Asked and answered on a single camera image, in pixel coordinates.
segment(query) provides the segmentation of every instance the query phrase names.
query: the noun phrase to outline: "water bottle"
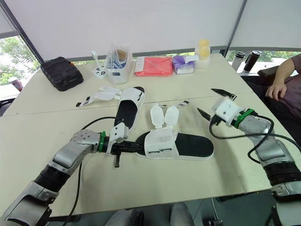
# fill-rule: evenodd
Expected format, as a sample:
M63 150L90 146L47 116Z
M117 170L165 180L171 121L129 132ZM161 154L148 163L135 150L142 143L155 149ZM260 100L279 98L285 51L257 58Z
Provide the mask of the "water bottle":
M232 67L235 71L237 71L237 69L239 68L239 66L241 65L241 63L243 62L244 58L245 58L246 54L243 52L236 52L233 62L232 62Z

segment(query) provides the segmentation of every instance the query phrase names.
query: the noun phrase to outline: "floor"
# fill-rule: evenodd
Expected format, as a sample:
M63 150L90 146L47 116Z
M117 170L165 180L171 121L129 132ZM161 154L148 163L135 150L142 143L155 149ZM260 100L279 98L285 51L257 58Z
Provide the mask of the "floor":
M214 210L211 199L185 202L195 226L205 226L202 219L214 218ZM214 199L216 213L225 226L262 226L269 216L270 209L275 205L275 200L270 191L247 194L220 202ZM143 226L168 226L170 204L137 208L144 212ZM100 212L80 216L77 223L68 223L69 226L104 226L107 220L115 212ZM51 222L48 226L61 226L61 222Z

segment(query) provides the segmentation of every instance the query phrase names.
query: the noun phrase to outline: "tissue box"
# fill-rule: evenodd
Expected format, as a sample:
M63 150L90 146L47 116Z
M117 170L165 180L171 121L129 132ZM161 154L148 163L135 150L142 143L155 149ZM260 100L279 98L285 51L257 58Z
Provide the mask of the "tissue box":
M194 61L199 60L199 56L174 56L173 65L177 74L189 74L194 71Z

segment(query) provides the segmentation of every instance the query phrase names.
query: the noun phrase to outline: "green foliage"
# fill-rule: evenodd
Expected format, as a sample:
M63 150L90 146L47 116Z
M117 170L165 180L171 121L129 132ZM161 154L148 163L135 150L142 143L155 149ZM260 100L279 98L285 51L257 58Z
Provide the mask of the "green foliage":
M23 78L24 71L19 71L16 68L12 68L9 65L0 65L0 84L9 84L8 79L11 77Z
M32 63L32 67L28 67L30 72L35 72L40 67L39 62L33 53L19 37L1 39L0 49L0 54L8 54L12 58L14 64Z
M236 51L229 51L226 60L227 61L233 61L233 58L235 56ZM262 51L262 54L258 61L261 62L272 62L272 58L283 58L283 59L289 59L297 54L300 54L300 52L288 52L288 51Z

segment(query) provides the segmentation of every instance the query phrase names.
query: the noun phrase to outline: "black bag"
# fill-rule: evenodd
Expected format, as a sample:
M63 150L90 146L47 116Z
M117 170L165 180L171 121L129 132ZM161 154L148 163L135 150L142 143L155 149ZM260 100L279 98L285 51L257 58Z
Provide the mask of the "black bag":
M59 91L66 91L84 81L74 64L61 56L43 63L41 70Z

